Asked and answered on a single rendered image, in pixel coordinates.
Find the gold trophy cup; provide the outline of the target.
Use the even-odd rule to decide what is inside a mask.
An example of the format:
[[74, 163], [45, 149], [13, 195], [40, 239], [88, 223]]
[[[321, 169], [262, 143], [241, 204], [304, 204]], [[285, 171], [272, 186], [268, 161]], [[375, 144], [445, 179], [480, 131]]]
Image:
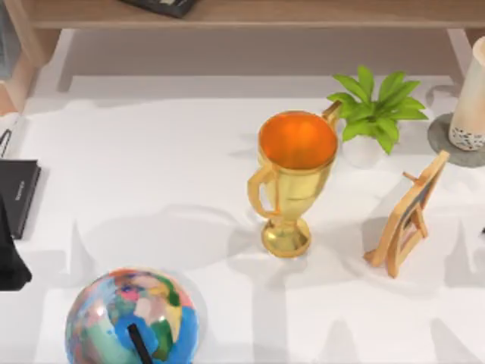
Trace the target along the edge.
[[260, 168], [249, 178], [247, 193], [252, 208], [267, 220], [262, 243], [277, 257], [295, 258], [310, 247], [302, 215], [321, 194], [336, 159], [341, 107], [335, 101], [322, 115], [282, 111], [258, 132]]

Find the green plant in white pot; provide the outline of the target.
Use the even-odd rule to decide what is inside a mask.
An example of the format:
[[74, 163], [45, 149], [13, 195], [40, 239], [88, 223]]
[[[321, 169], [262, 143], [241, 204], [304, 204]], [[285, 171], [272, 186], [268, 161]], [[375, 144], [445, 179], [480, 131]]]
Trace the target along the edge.
[[385, 76], [378, 90], [374, 74], [364, 65], [358, 66], [356, 77], [334, 74], [332, 78], [344, 90], [327, 99], [342, 103], [343, 156], [357, 168], [372, 168], [391, 154], [400, 141], [399, 122], [428, 119], [425, 106], [411, 95], [421, 82], [408, 80], [403, 71]]

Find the wooden open shelf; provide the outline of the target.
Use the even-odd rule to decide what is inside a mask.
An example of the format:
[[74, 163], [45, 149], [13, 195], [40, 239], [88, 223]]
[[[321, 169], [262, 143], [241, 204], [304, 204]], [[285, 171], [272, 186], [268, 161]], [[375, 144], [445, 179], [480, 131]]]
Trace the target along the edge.
[[32, 111], [178, 97], [311, 96], [291, 78], [462, 78], [485, 0], [195, 0], [180, 19], [122, 0], [0, 0], [41, 71]]

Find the wooden framed blackboard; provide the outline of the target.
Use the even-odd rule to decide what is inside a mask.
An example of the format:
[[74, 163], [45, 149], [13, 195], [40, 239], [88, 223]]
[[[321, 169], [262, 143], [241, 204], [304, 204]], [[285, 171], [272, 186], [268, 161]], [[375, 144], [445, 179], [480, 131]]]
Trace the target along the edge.
[[405, 171], [402, 173], [412, 186], [391, 211], [377, 247], [363, 255], [369, 265], [378, 267], [385, 264], [387, 274], [396, 278], [408, 254], [417, 243], [428, 237], [424, 210], [449, 157], [448, 152], [439, 152], [417, 177]]

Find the colourful globe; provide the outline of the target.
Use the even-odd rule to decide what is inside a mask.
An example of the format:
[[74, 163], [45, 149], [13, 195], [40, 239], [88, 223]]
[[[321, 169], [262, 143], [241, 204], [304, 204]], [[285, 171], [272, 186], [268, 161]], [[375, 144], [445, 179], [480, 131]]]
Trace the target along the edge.
[[119, 268], [77, 295], [66, 318], [69, 364], [192, 364], [199, 317], [171, 276]]

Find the flat black book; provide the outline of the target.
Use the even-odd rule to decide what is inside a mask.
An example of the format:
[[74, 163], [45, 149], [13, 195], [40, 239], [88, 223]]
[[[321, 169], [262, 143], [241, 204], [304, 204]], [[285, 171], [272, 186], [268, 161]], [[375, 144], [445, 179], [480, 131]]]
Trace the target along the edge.
[[119, 0], [128, 5], [173, 18], [185, 17], [198, 0]]

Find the grey round coaster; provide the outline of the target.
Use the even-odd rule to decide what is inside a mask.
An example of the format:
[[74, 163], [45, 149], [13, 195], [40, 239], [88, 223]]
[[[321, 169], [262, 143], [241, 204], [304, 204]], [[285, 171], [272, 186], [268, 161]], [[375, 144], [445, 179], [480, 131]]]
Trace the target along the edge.
[[427, 139], [436, 153], [449, 153], [449, 163], [465, 168], [485, 167], [485, 134], [451, 127], [453, 113], [437, 117], [428, 127]]

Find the cream speckled vase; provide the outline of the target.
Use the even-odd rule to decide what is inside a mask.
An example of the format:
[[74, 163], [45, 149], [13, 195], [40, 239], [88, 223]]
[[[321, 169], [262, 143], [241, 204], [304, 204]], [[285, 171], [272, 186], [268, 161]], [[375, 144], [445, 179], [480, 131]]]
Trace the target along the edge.
[[485, 146], [485, 36], [472, 47], [471, 63], [449, 127], [449, 140], [466, 152]]

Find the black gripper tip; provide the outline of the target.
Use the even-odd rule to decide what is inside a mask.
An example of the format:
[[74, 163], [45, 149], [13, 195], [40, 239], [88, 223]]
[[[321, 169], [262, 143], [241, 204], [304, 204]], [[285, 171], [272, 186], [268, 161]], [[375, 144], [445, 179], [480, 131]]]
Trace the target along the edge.
[[14, 245], [5, 204], [0, 195], [0, 291], [19, 291], [31, 282], [32, 277]]

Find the grey blue panel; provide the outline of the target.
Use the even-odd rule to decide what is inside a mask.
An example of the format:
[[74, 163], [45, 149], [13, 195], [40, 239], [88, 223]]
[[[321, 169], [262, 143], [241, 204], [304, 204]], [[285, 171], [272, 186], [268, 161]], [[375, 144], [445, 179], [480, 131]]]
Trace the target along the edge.
[[21, 46], [4, 0], [0, 0], [0, 80], [10, 79]]

